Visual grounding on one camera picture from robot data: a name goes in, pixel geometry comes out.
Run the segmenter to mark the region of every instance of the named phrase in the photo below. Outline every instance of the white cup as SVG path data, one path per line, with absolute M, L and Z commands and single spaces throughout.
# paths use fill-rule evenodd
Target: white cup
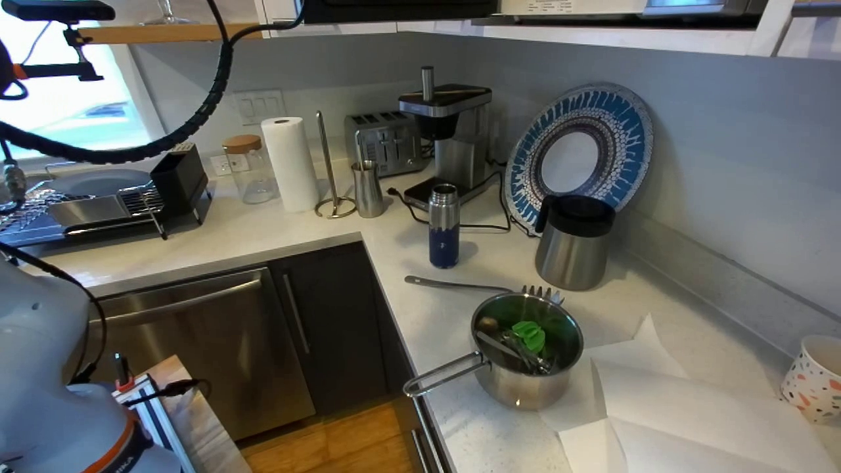
M 783 398 L 811 424 L 841 416 L 841 340 L 803 336 L 783 379 Z

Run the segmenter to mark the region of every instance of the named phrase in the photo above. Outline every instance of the blue bottle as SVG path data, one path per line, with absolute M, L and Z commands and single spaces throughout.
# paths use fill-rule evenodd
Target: blue bottle
M 457 227 L 457 190 L 436 185 L 429 198 L 429 264 L 452 267 L 457 264 L 459 227 Z

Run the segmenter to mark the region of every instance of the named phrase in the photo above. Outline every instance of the coffee maker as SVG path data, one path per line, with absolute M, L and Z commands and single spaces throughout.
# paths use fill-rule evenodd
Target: coffee maker
M 489 157 L 490 89 L 471 85 L 434 85 L 434 68 L 421 68 L 421 91 L 398 95 L 398 111 L 418 119 L 421 139 L 430 141 L 434 175 L 404 191 L 426 208 L 436 185 L 454 185 L 459 202 L 481 191 L 490 175 Z

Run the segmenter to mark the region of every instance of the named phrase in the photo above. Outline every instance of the blue and white plate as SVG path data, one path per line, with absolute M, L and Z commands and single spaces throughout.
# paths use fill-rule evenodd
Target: blue and white plate
M 532 232 L 544 194 L 574 191 L 614 210 L 635 194 L 652 161 L 645 105 L 618 85 L 585 85 L 544 107 L 503 169 L 506 210 Z

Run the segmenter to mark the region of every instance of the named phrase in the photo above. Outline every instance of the paper towel holder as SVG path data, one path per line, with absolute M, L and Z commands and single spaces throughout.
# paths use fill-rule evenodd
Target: paper towel holder
M 330 198 L 325 198 L 325 200 L 321 200 L 314 206 L 314 216 L 321 216 L 321 218 L 347 218 L 350 214 L 356 210 L 356 202 L 350 200 L 350 198 L 339 198 L 337 179 L 334 179 L 334 166 L 330 166 L 330 148 L 325 145 L 325 128 L 323 128 L 323 114 L 321 111 L 314 111 L 314 122 L 317 122 L 317 133 L 321 133 L 325 181 L 330 185 Z

